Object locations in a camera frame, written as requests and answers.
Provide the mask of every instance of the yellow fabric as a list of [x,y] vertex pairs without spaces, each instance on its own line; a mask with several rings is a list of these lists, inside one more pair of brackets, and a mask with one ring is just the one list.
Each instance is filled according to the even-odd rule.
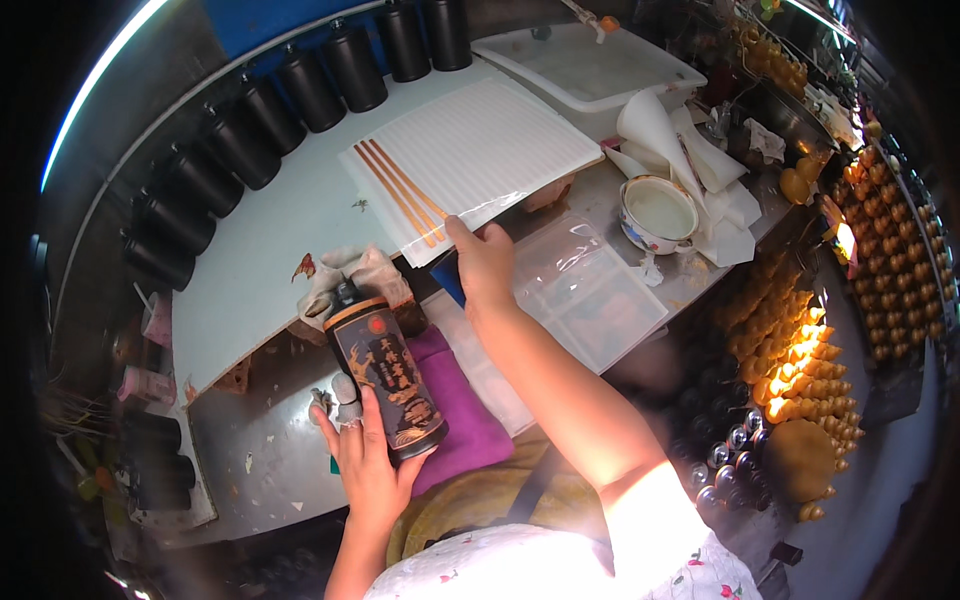
[[[547,444],[542,430],[534,427],[514,438],[514,453],[506,461],[454,477],[411,500],[391,532],[387,566],[417,554],[429,540],[451,530],[485,527],[506,516]],[[544,491],[530,523],[610,543],[600,498],[566,461]]]

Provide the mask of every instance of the hand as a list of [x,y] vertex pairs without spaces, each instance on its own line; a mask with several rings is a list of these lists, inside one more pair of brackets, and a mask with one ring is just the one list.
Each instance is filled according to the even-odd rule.
[[459,217],[447,217],[446,232],[457,245],[460,284],[467,297],[467,318],[478,312],[516,306],[514,242],[501,226],[487,223],[470,232]]
[[369,386],[360,386],[363,422],[344,423],[340,433],[318,406],[310,410],[324,432],[330,454],[340,466],[340,477],[350,504],[348,522],[370,536],[389,535],[394,522],[410,502],[414,480],[423,461],[430,455],[403,461],[394,470],[387,456],[387,436],[383,431],[380,405]]

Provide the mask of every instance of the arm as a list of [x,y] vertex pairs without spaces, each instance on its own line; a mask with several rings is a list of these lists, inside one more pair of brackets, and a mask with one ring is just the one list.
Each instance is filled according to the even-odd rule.
[[363,422],[344,423],[340,433],[319,406],[313,420],[324,432],[330,454],[340,466],[350,505],[344,538],[326,582],[326,600],[359,600],[383,572],[394,522],[410,502],[414,480],[431,452],[403,461],[396,471],[387,456],[387,437],[376,395],[361,386]]
[[502,228],[489,225],[474,235],[451,218],[446,230],[460,253],[467,317],[484,350],[551,442],[596,489],[617,571],[642,570],[658,585],[685,563],[708,529],[646,420],[516,305],[513,244]]

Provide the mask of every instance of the bright light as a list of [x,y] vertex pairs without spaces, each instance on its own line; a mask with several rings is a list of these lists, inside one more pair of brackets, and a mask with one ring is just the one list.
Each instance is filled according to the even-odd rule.
[[90,91],[93,90],[93,86],[96,85],[97,81],[103,76],[107,71],[107,67],[120,54],[120,50],[130,41],[130,38],[133,37],[133,34],[137,32],[143,24],[147,22],[151,16],[154,15],[156,11],[159,10],[161,6],[166,4],[167,0],[149,0],[147,4],[143,5],[143,8],[140,9],[140,12],[135,14],[133,18],[124,26],[120,33],[117,34],[117,37],[113,39],[107,50],[104,54],[97,60],[97,63],[93,65],[93,70],[90,71],[90,74],[86,76],[84,84],[81,86],[80,91],[77,92],[77,97],[73,99],[73,104],[70,105],[70,110],[67,111],[66,116],[63,117],[63,125],[60,126],[60,131],[57,133],[57,140],[54,142],[54,147],[50,149],[50,156],[47,158],[47,166],[43,170],[43,180],[40,182],[40,193],[43,193],[43,188],[47,185],[47,178],[50,176],[50,169],[54,165],[54,160],[57,159],[57,153],[60,151],[60,146],[63,144],[63,139],[66,137],[66,133],[70,130],[70,126],[73,125],[74,119],[77,118],[77,113],[80,112],[80,107],[86,102],[86,97],[90,95]]
[[824,19],[822,15],[820,15],[818,12],[811,10],[810,7],[802,3],[800,0],[786,0],[786,1],[792,4],[793,6],[797,7],[801,11],[806,12],[807,14],[817,19],[827,27],[830,27],[833,31],[843,36],[844,39],[848,40],[851,44],[856,43],[856,40],[850,37],[850,34],[848,34],[845,30],[841,29],[838,25],[834,23],[830,23],[829,21]]
[[107,575],[114,584],[120,586],[120,587],[123,588],[123,589],[126,589],[126,588],[129,587],[129,586],[127,585],[127,582],[125,582],[124,580],[120,579],[119,577],[117,577],[116,575],[114,575],[113,573],[111,573],[111,572],[109,572],[109,571],[104,571],[104,575]]

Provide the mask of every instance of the purple cloth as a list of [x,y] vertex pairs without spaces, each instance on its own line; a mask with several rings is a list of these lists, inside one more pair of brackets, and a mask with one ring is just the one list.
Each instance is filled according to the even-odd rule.
[[514,453],[514,441],[470,387],[453,350],[440,330],[430,325],[413,340],[407,340],[423,383],[450,426],[440,447],[426,459],[413,495],[460,473],[488,467]]

